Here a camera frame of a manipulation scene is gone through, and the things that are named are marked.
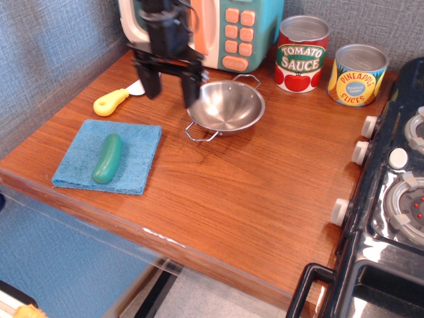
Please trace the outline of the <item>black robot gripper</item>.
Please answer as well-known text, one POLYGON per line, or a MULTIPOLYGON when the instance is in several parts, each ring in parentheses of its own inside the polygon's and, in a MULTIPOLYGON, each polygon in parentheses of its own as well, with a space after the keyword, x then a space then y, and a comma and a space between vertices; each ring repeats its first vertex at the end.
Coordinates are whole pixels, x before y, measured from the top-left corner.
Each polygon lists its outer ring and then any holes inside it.
POLYGON ((135 67, 149 99, 162 91, 160 74, 178 76, 182 81, 185 108, 199 99, 201 83, 209 80, 203 69, 203 55, 189 46, 197 27, 190 26, 187 1, 139 1, 135 21, 142 21, 146 40, 133 40, 135 67))

